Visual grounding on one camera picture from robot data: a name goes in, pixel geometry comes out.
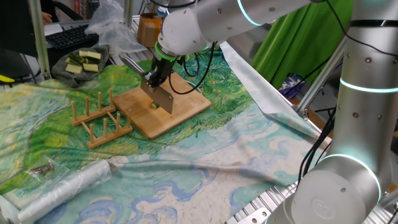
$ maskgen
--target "green fabric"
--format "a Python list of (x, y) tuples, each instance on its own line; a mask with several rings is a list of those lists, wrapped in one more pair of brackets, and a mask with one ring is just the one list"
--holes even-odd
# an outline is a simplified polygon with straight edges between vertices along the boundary
[[(353, 10), (352, 0), (330, 0), (346, 26)], [(252, 66), (279, 89), (289, 73), (301, 77), (332, 55), (343, 32), (327, 3), (309, 4), (276, 20), (258, 50)], [(312, 82), (320, 73), (315, 72)]]

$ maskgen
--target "wooden cutting board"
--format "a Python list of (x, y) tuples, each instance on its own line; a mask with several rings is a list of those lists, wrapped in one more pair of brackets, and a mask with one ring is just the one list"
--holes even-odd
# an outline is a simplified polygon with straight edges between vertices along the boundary
[[(193, 88), (177, 73), (172, 74), (172, 85), (179, 92)], [(131, 109), (131, 122), (149, 140), (176, 127), (211, 105), (210, 101), (196, 90), (186, 95), (176, 94), (172, 91), (168, 80), (161, 84), (161, 87), (174, 97), (172, 114), (161, 107), (154, 109), (150, 105), (153, 102), (152, 98), (140, 87), (113, 97), (114, 105), (126, 117), (128, 110)]]

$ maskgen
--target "black cable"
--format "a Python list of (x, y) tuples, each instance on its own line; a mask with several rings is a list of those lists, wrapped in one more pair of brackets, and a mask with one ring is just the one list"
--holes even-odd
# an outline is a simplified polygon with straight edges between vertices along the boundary
[(317, 149), (319, 148), (319, 146), (322, 144), (323, 140), (325, 140), (325, 138), (329, 135), (329, 133), (331, 132), (331, 130), (334, 127), (335, 124), (335, 120), (334, 120), (334, 115), (336, 113), (336, 108), (333, 110), (331, 116), (329, 117), (328, 121), (325, 124), (325, 127), (323, 128), (321, 135), (319, 136), (319, 138), (317, 139), (317, 141), (314, 143), (314, 145), (311, 147), (311, 149), (307, 152), (307, 155), (305, 155), (301, 165), (300, 165), (300, 170), (298, 173), (298, 184), (300, 184), (301, 178), (305, 176), (305, 174), (307, 174), (309, 167), (311, 165), (312, 159), (315, 155), (315, 152), (317, 151)]
[(189, 72), (188, 72), (187, 64), (186, 64), (186, 61), (185, 61), (185, 57), (186, 57), (186, 56), (184, 56), (183, 61), (182, 61), (182, 64), (183, 64), (183, 66), (184, 66), (185, 73), (186, 73), (189, 77), (197, 77), (197, 76), (199, 75), (199, 69), (200, 69), (199, 57), (198, 57), (198, 54), (197, 54), (197, 53), (194, 53), (194, 54), (195, 54), (195, 57), (196, 57), (196, 59), (197, 59), (197, 64), (198, 64), (198, 69), (197, 69), (197, 71), (195, 72), (195, 73), (196, 73), (195, 75), (191, 75), (191, 74), (189, 74)]
[(144, 6), (144, 1), (145, 0), (142, 0), (142, 2), (141, 2), (141, 7), (139, 8), (139, 11), (138, 11), (139, 15), (141, 15), (141, 10), (142, 10), (142, 7)]
[(287, 96), (291, 91), (293, 91), (293, 90), (296, 89), (298, 86), (300, 86), (300, 84), (303, 83), (306, 79), (310, 78), (310, 76), (311, 76), (312, 74), (314, 74), (314, 73), (315, 73), (319, 68), (321, 68), (324, 64), (326, 64), (326, 63), (329, 61), (330, 58), (331, 58), (331, 56), (328, 57), (326, 60), (324, 60), (324, 61), (323, 61), (321, 64), (319, 64), (316, 68), (314, 68), (308, 75), (306, 75), (306, 76), (304, 77), (303, 80), (299, 81), (298, 84), (296, 84), (296, 85), (293, 86), (291, 89), (289, 89), (286, 93), (284, 93), (284, 96)]
[(41, 74), (40, 70), (36, 73), (36, 75), (34, 75), (33, 77), (30, 78), (21, 78), (21, 80), (14, 80), (14, 82), (12, 83), (7, 83), (7, 82), (0, 82), (0, 84), (4, 85), (4, 84), (17, 84), (17, 83), (25, 83), (26, 81), (32, 80), (34, 78), (37, 78), (39, 75)]
[(190, 2), (190, 3), (185, 3), (185, 4), (178, 5), (178, 6), (166, 6), (166, 5), (161, 4), (161, 3), (159, 3), (159, 2), (157, 2), (157, 1), (155, 1), (155, 0), (150, 0), (150, 1), (151, 1), (152, 3), (154, 3), (155, 5), (157, 5), (157, 6), (165, 7), (165, 8), (167, 8), (167, 9), (179, 9), (179, 8), (182, 8), (182, 7), (191, 6), (191, 5), (193, 5), (193, 4), (196, 3), (196, 0), (195, 0), (195, 1), (192, 1), (192, 2)]
[[(335, 115), (335, 112), (336, 112), (336, 110), (333, 111), (333, 113), (330, 116), (330, 118), (332, 118)], [(308, 173), (308, 170), (310, 169), (310, 166), (311, 166), (312, 159), (315, 156), (315, 153), (316, 153), (317, 149), (321, 146), (323, 140), (325, 140), (325, 138), (328, 136), (328, 134), (330, 134), (331, 130), (333, 130), (333, 127), (335, 125), (335, 119), (333, 118), (330, 121), (331, 122), (329, 124), (325, 125), (325, 128), (322, 130), (320, 137), (318, 138), (318, 140), (313, 145), (313, 149), (312, 149), (312, 152), (310, 154), (310, 157), (308, 157), (308, 161), (307, 161), (307, 163), (306, 163), (306, 165), (304, 167), (303, 176), (305, 176), (305, 174)]]
[(387, 224), (391, 224), (392, 220), (395, 218), (395, 216), (397, 215), (398, 212), (398, 208), (394, 211), (394, 214), (392, 214), (392, 217), (390, 218), (390, 220), (387, 222)]
[(320, 156), (319, 156), (317, 162), (315, 163), (315, 165), (318, 165), (319, 160), (321, 160), (322, 156), (324, 155), (324, 153), (326, 152), (326, 150), (328, 150), (329, 146), (330, 146), (330, 143), (329, 143), (329, 145), (323, 150), (323, 152), (320, 154)]
[(382, 54), (386, 54), (386, 55), (391, 55), (391, 56), (394, 56), (394, 57), (398, 57), (397, 54), (392, 54), (392, 53), (384, 52), (384, 51), (382, 51), (382, 50), (379, 50), (379, 49), (373, 47), (373, 46), (370, 45), (370, 44), (367, 44), (367, 43), (364, 43), (364, 42), (362, 42), (362, 41), (356, 40), (356, 39), (352, 38), (350, 35), (348, 35), (347, 32), (345, 31), (344, 27), (343, 27), (343, 24), (342, 24), (341, 21), (340, 21), (340, 18), (338, 17), (338, 15), (337, 15), (335, 9), (333, 8), (333, 6), (331, 6), (329, 0), (325, 0), (325, 1), (326, 1), (326, 3), (328, 3), (329, 8), (331, 9), (331, 11), (333, 12), (333, 14), (335, 15), (335, 17), (336, 17), (336, 19), (337, 19), (337, 22), (339, 23), (340, 28), (341, 28), (341, 30), (343, 31), (343, 33), (344, 33), (345, 36), (347, 36), (349, 39), (351, 39), (351, 40), (353, 40), (353, 41), (355, 41), (355, 42), (357, 42), (357, 43), (359, 43), (359, 44), (363, 44), (363, 45), (368, 46), (368, 47), (370, 47), (370, 48), (372, 48), (372, 49), (374, 49), (374, 50), (377, 50), (378, 52), (380, 52), (380, 53), (382, 53)]
[(171, 89), (172, 89), (176, 94), (185, 95), (185, 94), (191, 93), (192, 91), (195, 91), (195, 90), (201, 85), (201, 83), (202, 83), (202, 82), (204, 81), (204, 79), (206, 78), (207, 73), (209, 72), (210, 65), (211, 65), (211, 61), (213, 60), (214, 47), (216, 46), (216, 44), (217, 44), (217, 42), (213, 42), (213, 45), (211, 46), (211, 55), (210, 55), (209, 64), (207, 65), (205, 74), (203, 75), (203, 77), (201, 78), (201, 80), (199, 81), (199, 83), (198, 83), (195, 87), (193, 87), (191, 90), (188, 90), (188, 91), (186, 91), (186, 92), (184, 92), (184, 93), (177, 92), (177, 91), (174, 89), (173, 85), (172, 85), (172, 76), (171, 76), (171, 74), (170, 74), (170, 76), (169, 76), (169, 84), (170, 84)]

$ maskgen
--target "food on cutting board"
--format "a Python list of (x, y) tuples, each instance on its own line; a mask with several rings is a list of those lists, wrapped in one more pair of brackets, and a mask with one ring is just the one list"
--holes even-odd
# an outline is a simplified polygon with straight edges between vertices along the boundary
[(154, 109), (159, 108), (159, 104), (157, 104), (155, 101), (153, 101), (150, 105), (151, 105)]
[(66, 72), (81, 73), (83, 70), (87, 72), (99, 72), (98, 64), (101, 61), (101, 54), (91, 51), (79, 50), (79, 54), (69, 53), (65, 61), (68, 66)]

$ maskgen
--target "teal light ring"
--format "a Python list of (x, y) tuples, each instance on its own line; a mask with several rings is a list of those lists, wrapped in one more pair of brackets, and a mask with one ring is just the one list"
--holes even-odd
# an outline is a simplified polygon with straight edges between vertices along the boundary
[(251, 22), (251, 24), (255, 25), (255, 26), (261, 26), (261, 24), (258, 24), (257, 22), (254, 22), (253, 20), (250, 19), (249, 15), (246, 13), (246, 11), (244, 10), (243, 6), (242, 6), (242, 2), (241, 0), (238, 0), (238, 4), (239, 7), (241, 8), (241, 11), (243, 13), (243, 15), (246, 17), (246, 19)]
[(331, 158), (331, 157), (336, 157), (336, 156), (345, 157), (345, 158), (347, 158), (347, 159), (354, 160), (355, 162), (357, 162), (357, 163), (361, 164), (363, 167), (365, 167), (365, 169), (367, 169), (367, 170), (371, 173), (372, 177), (374, 178), (374, 180), (375, 180), (376, 183), (377, 183), (377, 187), (379, 188), (379, 200), (377, 200), (377, 202), (379, 202), (379, 201), (380, 201), (380, 198), (381, 198), (381, 187), (380, 187), (379, 179), (376, 177), (376, 175), (374, 174), (374, 172), (373, 172), (364, 162), (362, 162), (362, 161), (360, 161), (359, 159), (357, 159), (357, 158), (355, 158), (355, 157), (352, 157), (352, 156), (348, 156), (348, 155), (344, 155), (344, 154), (334, 154), (334, 155), (326, 156), (326, 157), (323, 158), (323, 159), (327, 159), (327, 158)]
[(352, 89), (358, 90), (358, 91), (365, 91), (368, 93), (396, 93), (396, 92), (398, 92), (398, 88), (373, 89), (373, 88), (360, 87), (360, 86), (349, 84), (349, 83), (345, 82), (342, 78), (340, 78), (340, 83), (343, 84), (344, 86), (347, 86), (348, 88), (352, 88)]

